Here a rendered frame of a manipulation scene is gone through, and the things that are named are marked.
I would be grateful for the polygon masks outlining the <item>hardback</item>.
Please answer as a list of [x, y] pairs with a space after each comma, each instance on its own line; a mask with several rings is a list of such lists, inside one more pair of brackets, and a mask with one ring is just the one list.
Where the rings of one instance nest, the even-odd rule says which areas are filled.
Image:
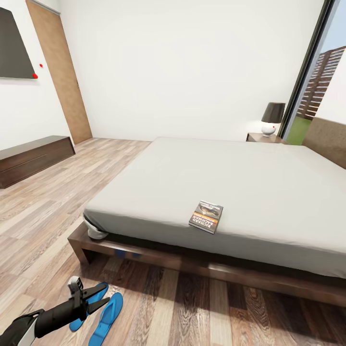
[[215, 234], [222, 211], [222, 206], [201, 200], [189, 220], [189, 225]]

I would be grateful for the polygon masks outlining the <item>sandal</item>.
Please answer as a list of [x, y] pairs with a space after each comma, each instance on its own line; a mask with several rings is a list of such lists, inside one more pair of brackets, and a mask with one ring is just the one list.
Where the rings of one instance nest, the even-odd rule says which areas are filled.
[[123, 306], [123, 296], [116, 292], [110, 298], [107, 306], [101, 313], [101, 320], [93, 335], [91, 336], [88, 346], [101, 346], [112, 324], [118, 317]]
[[[108, 283], [100, 283], [98, 285], [103, 285], [103, 284], [106, 284], [107, 288], [104, 289], [103, 291], [97, 293], [93, 297], [87, 299], [86, 301], [88, 301], [89, 304], [97, 302], [97, 301], [101, 300], [104, 297], [104, 295], [108, 291], [109, 285], [108, 285]], [[81, 321], [80, 319], [77, 319], [77, 320], [73, 321], [72, 323], [69, 323], [69, 328], [70, 328], [71, 331], [76, 332], [76, 331], [78, 331], [81, 328], [81, 326], [83, 325], [84, 322], [85, 321]]]

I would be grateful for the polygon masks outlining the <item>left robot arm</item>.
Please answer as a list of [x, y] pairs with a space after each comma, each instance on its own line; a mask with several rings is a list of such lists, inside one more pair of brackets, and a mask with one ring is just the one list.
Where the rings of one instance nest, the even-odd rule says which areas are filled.
[[0, 346], [31, 346], [34, 340], [60, 329], [73, 321], [84, 321], [87, 315], [110, 301], [110, 297], [89, 304], [87, 299], [107, 288], [106, 284], [84, 289], [78, 276], [72, 276], [68, 287], [68, 301], [45, 311], [39, 309], [15, 320], [0, 336]]

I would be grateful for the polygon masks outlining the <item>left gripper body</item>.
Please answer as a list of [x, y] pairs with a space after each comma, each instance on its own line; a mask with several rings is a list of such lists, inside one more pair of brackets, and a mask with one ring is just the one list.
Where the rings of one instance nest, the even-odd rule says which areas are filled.
[[83, 310], [80, 306], [81, 292], [81, 290], [76, 291], [74, 293], [73, 299], [68, 300], [54, 307], [52, 315], [54, 330], [60, 329], [77, 319], [84, 321], [87, 318], [87, 306], [85, 302], [83, 302]]

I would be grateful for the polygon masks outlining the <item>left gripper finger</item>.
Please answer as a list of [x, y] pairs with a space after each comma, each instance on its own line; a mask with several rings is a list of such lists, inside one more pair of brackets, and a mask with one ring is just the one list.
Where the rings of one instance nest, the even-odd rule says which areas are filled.
[[[84, 306], [83, 302], [86, 302], [87, 299], [93, 297], [94, 295], [103, 291], [106, 288], [107, 288], [107, 285], [103, 284], [103, 285], [98, 285], [98, 286], [90, 287], [87, 289], [83, 289], [82, 292], [80, 293], [80, 306], [81, 306], [81, 308]], [[82, 308], [82, 310], [83, 310], [83, 308]]]
[[110, 301], [110, 297], [105, 298], [105, 299], [101, 299], [101, 300], [94, 302], [94, 303], [91, 303], [91, 304], [89, 304], [88, 301], [85, 302], [86, 307], [87, 307], [87, 315], [91, 315], [92, 313], [94, 313], [96, 310], [98, 310], [99, 308], [104, 306], [109, 301]]

